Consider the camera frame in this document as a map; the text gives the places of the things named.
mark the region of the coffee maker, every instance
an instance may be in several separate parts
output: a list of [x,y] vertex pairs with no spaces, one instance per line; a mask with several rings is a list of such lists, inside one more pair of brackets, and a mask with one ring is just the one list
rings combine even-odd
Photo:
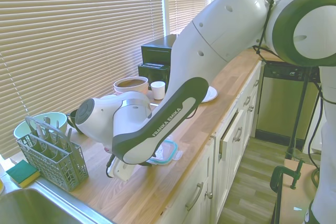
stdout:
[[171,51],[176,40],[176,34],[170,34],[163,38],[154,40],[141,46],[143,64],[138,65],[139,76],[148,79],[150,84],[154,81],[166,83],[166,90],[169,85]]

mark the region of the white cup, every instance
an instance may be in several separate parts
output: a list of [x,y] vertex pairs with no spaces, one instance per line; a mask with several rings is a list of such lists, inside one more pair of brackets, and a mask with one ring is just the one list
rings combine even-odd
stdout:
[[166,83],[164,83],[163,81],[154,81],[151,83],[154,99],[162,100],[164,98],[165,86]]

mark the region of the black appliance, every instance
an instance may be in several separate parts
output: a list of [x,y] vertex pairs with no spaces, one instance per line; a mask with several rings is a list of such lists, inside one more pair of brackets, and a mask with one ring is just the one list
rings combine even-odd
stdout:
[[[307,68],[285,62],[271,62],[264,68],[256,138],[288,146],[299,108]],[[319,68],[310,72],[296,131],[297,148],[302,149],[317,104],[318,90],[311,80],[320,82]]]
[[152,82],[164,81],[167,90],[171,51],[176,37],[176,34],[170,34],[141,46],[143,64],[138,65],[138,71],[139,76],[148,78],[149,89],[151,89]]
[[163,81],[166,83],[165,90],[167,91],[169,83],[170,67],[162,64],[144,63],[138,66],[139,76],[144,76],[148,79],[149,89],[153,81]]

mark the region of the robotic arm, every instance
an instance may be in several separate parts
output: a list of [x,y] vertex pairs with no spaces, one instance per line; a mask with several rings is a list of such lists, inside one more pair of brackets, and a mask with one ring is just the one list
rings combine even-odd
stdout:
[[[117,157],[109,169],[127,180],[135,164],[145,164],[162,141],[201,103],[209,84],[244,49],[260,38],[268,12],[265,0],[214,0],[177,37],[171,53],[167,94],[151,112],[148,98],[127,92],[89,99],[76,125]],[[336,0],[277,0],[265,42],[284,61],[321,67],[324,97],[336,97]],[[312,212],[321,223],[336,219],[336,105],[326,104],[320,186]]]

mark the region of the dish drying rack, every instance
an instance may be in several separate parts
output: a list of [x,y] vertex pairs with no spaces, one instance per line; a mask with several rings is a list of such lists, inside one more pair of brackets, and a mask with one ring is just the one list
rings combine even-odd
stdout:
[[81,147],[70,141],[72,129],[66,135],[59,130],[58,121],[55,128],[47,117],[41,122],[27,116],[26,122],[31,133],[16,142],[27,161],[46,179],[66,191],[74,190],[89,174]]

